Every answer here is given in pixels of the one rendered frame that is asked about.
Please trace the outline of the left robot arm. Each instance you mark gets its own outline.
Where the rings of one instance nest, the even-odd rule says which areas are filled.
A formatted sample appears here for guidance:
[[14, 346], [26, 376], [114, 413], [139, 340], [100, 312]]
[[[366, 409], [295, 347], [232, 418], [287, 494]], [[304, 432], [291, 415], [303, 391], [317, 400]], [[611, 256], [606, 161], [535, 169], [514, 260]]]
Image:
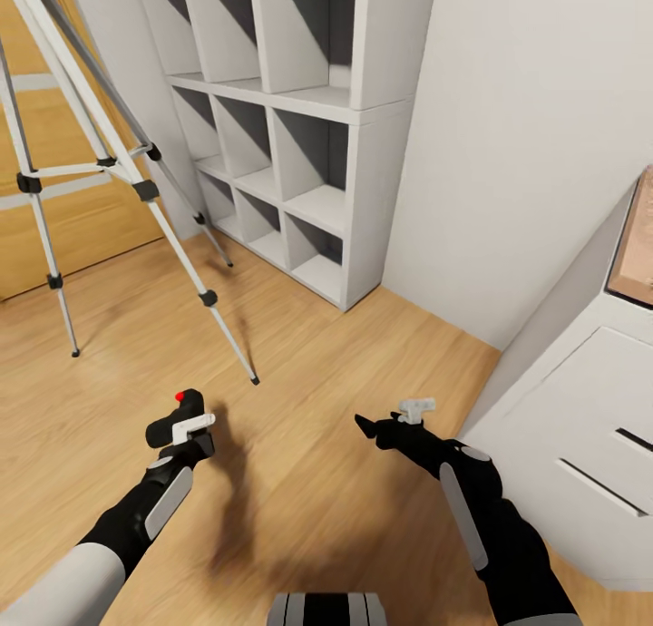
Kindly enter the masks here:
[[31, 590], [0, 613], [0, 626], [100, 626], [147, 548], [193, 483], [193, 467], [211, 458], [213, 414], [172, 426], [173, 442], [121, 500]]

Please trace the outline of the robot trunk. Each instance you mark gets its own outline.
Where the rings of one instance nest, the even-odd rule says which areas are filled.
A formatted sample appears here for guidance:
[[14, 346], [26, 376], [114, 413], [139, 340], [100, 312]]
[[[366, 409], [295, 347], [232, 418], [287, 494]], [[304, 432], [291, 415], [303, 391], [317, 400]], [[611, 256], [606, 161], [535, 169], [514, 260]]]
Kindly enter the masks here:
[[375, 592], [277, 592], [266, 626], [387, 626]]

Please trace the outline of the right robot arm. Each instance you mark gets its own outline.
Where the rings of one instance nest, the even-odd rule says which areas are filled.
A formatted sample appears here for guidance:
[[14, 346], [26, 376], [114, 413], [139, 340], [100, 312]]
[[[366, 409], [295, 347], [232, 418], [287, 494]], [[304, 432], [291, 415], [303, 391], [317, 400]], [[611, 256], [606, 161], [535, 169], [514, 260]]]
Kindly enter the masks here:
[[502, 495], [502, 479], [488, 454], [424, 429], [421, 412], [433, 399], [406, 399], [405, 415], [373, 423], [355, 415], [381, 450], [396, 448], [442, 483], [467, 552], [485, 582], [498, 626], [583, 626], [550, 565], [536, 529]]

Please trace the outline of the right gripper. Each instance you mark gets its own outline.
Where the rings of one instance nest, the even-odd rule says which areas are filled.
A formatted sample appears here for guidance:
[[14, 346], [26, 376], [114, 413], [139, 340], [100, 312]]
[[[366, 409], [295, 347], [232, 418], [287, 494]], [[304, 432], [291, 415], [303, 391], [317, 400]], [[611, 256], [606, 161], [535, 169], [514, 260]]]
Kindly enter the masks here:
[[373, 423], [365, 417], [356, 414], [355, 420], [368, 439], [375, 438], [376, 436], [375, 445], [379, 449], [387, 450], [396, 448], [419, 465], [417, 459], [415, 459], [415, 450], [419, 446], [419, 441], [427, 435], [434, 434], [423, 428], [423, 419], [421, 419], [421, 424], [409, 425], [406, 422], [401, 423], [398, 421], [401, 415], [392, 412], [390, 416], [393, 419], [380, 420]]

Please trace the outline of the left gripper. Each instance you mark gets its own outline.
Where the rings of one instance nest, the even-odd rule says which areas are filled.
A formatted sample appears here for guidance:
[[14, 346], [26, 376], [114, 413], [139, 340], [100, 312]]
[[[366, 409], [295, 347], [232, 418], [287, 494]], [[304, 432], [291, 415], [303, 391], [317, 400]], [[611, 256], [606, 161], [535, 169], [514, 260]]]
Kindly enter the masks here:
[[181, 450], [189, 451], [193, 455], [194, 467], [199, 461], [211, 458], [215, 454], [211, 433], [192, 437], [191, 440], [188, 440], [188, 442], [184, 442], [183, 444], [168, 445], [161, 450], [160, 456], [169, 455], [170, 453]]

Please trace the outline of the digital camera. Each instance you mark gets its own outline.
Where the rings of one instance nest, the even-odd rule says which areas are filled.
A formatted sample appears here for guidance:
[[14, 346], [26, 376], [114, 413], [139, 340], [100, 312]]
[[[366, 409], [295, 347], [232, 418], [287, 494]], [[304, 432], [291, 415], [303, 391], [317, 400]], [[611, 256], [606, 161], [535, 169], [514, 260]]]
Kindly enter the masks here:
[[[172, 426], [196, 416], [206, 415], [203, 394], [193, 388], [178, 393], [175, 396], [180, 401], [180, 407], [167, 417], [159, 419], [146, 428], [145, 437], [149, 447], [157, 449], [166, 447], [173, 442]], [[192, 437], [207, 434], [207, 427], [187, 433]]]

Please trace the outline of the camera tripod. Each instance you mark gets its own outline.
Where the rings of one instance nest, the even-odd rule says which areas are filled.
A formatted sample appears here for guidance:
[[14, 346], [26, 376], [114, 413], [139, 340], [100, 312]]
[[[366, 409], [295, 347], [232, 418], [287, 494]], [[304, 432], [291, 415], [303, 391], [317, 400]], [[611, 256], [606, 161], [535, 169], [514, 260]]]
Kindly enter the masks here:
[[[235, 339], [230, 334], [223, 318], [215, 308], [214, 304], [218, 302], [217, 293], [212, 289], [206, 290], [195, 269], [190, 264], [185, 252], [177, 241], [177, 237], [169, 223], [165, 220], [154, 198], [160, 197], [160, 191], [157, 185], [152, 180], [144, 180], [141, 173], [133, 159], [142, 156], [145, 152], [149, 154], [151, 160], [156, 161], [167, 176], [175, 190], [179, 193], [180, 197], [186, 203], [187, 207], [193, 214], [194, 220], [208, 234], [211, 241], [214, 243], [220, 254], [227, 261], [229, 267], [233, 264], [229, 261], [224, 251], [219, 246], [218, 242], [214, 239], [210, 230], [205, 225], [205, 218], [202, 214], [198, 213], [196, 208], [192, 205], [191, 201], [178, 184], [171, 171], [161, 158], [161, 153], [158, 147], [151, 142], [138, 121], [135, 119], [129, 107], [122, 99], [120, 94], [115, 89], [114, 85], [106, 75], [105, 71], [101, 68], [96, 58], [93, 56], [82, 37], [78, 34], [73, 24], [59, 6], [57, 0], [14, 0], [16, 7], [20, 11], [30, 33], [33, 35], [45, 61], [49, 65], [56, 82], [74, 112], [74, 116], [78, 123], [82, 126], [89, 143], [93, 147], [97, 155], [96, 163], [87, 163], [82, 165], [71, 165], [64, 167], [52, 167], [49, 169], [35, 169], [31, 160], [31, 154], [25, 138], [24, 127], [20, 112], [18, 109], [15, 91], [11, 76], [5, 58], [4, 47], [0, 39], [0, 97], [5, 109], [5, 116], [9, 125], [9, 130], [15, 144], [16, 155], [19, 161], [21, 171], [17, 174], [17, 183], [19, 189], [23, 193], [29, 193], [34, 207], [34, 213], [37, 219], [40, 234], [42, 236], [45, 254], [49, 262], [51, 274], [47, 276], [48, 286], [50, 289], [57, 289], [60, 303], [62, 305], [63, 316], [69, 332], [69, 336], [73, 346], [73, 357], [78, 357], [80, 349], [77, 347], [75, 335], [73, 334], [73, 327], [70, 320], [70, 314], [66, 305], [63, 293], [63, 276], [58, 270], [56, 259], [54, 256], [53, 245], [51, 242], [49, 230], [46, 224], [43, 206], [40, 198], [40, 192], [43, 190], [40, 177], [49, 177], [54, 175], [75, 174], [91, 171], [101, 171], [109, 177], [116, 176], [123, 181], [132, 185], [141, 197], [141, 201], [146, 201], [149, 205], [156, 220], [161, 225], [161, 228], [169, 239], [171, 245], [176, 250], [181, 262], [185, 269], [188, 271], [191, 279], [194, 281], [197, 289], [200, 291], [204, 305], [209, 307], [219, 322], [222, 330], [227, 336], [230, 344], [239, 356], [244, 367], [249, 372], [252, 383], [257, 385], [259, 379], [253, 373], [248, 361], [244, 358], [239, 346]], [[54, 24], [51, 16], [62, 29], [65, 36], [69, 39], [74, 49], [81, 56], [88, 69], [96, 78], [98, 83], [107, 93], [109, 98], [121, 113], [124, 120], [128, 123], [134, 138], [139, 145], [134, 149], [128, 151], [124, 146], [121, 137], [115, 131], [110, 119], [108, 118], [105, 110], [93, 92], [93, 89], [87, 82], [83, 75], [82, 69], [73, 58], [71, 51], [66, 45], [64, 39], [59, 33], [56, 25]], [[88, 113], [87, 108], [91, 111], [94, 119], [102, 129], [105, 138], [115, 151], [116, 157], [112, 157], [106, 149], [102, 137], [98, 133], [93, 120]]]

